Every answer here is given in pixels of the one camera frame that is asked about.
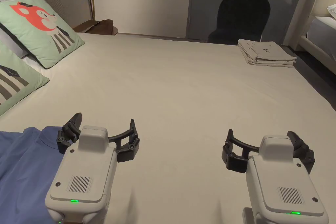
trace blue cloth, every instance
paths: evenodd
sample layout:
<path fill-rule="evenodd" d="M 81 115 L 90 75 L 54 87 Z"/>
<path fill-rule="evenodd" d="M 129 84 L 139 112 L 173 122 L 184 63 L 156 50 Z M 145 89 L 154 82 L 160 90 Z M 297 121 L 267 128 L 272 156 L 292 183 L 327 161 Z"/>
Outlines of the blue cloth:
<path fill-rule="evenodd" d="M 54 224 L 44 200 L 63 155 L 60 127 L 0 132 L 0 220 L 4 224 Z"/>

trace white bed frame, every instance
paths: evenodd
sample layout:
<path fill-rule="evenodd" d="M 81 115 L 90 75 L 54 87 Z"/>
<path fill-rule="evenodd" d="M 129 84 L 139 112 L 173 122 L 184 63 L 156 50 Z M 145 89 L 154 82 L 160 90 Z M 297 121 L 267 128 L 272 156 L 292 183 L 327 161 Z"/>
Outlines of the white bed frame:
<path fill-rule="evenodd" d="M 332 60 L 321 48 L 306 38 L 306 34 L 314 17 L 331 17 L 326 8 L 335 3 L 336 0 L 306 0 L 295 32 L 295 34 L 299 36 L 291 47 L 294 50 L 307 51 L 336 74 L 336 61 Z"/>

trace black chair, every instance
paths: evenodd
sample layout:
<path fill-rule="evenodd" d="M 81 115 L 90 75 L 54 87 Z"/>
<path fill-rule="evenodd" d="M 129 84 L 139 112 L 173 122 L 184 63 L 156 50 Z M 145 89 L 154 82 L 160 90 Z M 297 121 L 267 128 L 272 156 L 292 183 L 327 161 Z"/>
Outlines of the black chair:
<path fill-rule="evenodd" d="M 209 43 L 237 45 L 239 39 L 260 41 L 270 13 L 268 0 L 223 0 L 217 28 Z"/>

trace folded cloth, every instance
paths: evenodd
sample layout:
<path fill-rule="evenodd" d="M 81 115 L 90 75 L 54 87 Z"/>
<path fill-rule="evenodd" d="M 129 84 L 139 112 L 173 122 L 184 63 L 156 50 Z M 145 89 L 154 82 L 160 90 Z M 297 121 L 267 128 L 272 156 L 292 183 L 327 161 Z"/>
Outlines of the folded cloth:
<path fill-rule="evenodd" d="M 250 65 L 293 68 L 293 62 L 287 62 L 287 61 L 285 62 L 281 62 L 281 61 L 255 62 L 255 61 L 252 61 L 252 59 L 249 56 L 247 56 L 247 54 L 244 52 L 242 48 L 240 48 L 240 51 L 244 55 L 244 58 L 247 64 L 250 64 Z"/>
<path fill-rule="evenodd" d="M 0 216 L 8 224 L 55 224 L 44 200 L 63 155 L 60 127 L 0 131 Z"/>
<path fill-rule="evenodd" d="M 275 42 L 238 40 L 246 62 L 251 65 L 293 67 L 296 57 L 290 56 Z"/>

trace fox print pillow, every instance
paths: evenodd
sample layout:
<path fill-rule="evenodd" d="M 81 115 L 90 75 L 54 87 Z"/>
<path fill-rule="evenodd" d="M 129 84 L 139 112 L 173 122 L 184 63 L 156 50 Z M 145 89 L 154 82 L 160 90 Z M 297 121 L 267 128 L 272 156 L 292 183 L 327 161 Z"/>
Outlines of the fox print pillow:
<path fill-rule="evenodd" d="M 0 41 L 0 115 L 47 82 Z"/>
<path fill-rule="evenodd" d="M 0 27 L 48 69 L 84 41 L 44 0 L 0 2 Z"/>

